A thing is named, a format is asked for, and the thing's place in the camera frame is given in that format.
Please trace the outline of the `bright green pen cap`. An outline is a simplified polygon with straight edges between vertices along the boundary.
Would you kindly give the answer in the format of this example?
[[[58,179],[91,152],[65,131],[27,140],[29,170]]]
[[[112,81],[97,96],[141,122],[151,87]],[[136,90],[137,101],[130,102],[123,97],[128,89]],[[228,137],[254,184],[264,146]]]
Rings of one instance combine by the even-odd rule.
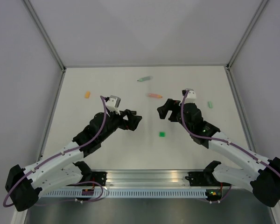
[[[165,132],[159,132],[159,136],[160,136],[160,137],[165,137],[165,136],[166,136],[166,133],[165,133]]]

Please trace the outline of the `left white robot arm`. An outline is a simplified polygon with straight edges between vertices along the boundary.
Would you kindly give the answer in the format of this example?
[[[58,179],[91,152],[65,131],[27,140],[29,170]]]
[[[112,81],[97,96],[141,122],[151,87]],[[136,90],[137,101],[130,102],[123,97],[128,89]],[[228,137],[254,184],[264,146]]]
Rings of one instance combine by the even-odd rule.
[[[91,168],[83,161],[97,151],[117,129],[135,131],[142,120],[136,111],[128,109],[97,113],[73,140],[55,155],[21,168],[13,166],[8,173],[5,189],[7,198],[17,211],[25,211],[39,198],[55,189],[80,183],[94,186]]]

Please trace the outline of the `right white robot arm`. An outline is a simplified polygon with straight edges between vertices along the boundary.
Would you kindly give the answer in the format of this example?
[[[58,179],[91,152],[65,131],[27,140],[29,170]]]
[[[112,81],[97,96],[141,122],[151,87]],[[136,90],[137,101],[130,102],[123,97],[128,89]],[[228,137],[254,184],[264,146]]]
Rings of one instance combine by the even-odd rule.
[[[238,168],[231,168],[219,161],[211,162],[203,171],[205,183],[223,182],[240,187],[252,192],[268,207],[274,207],[280,201],[280,158],[269,159],[232,143],[219,128],[203,119],[195,103],[182,104],[168,99],[157,112],[160,119],[165,119],[171,112],[169,121],[180,123],[195,143],[238,165]]]

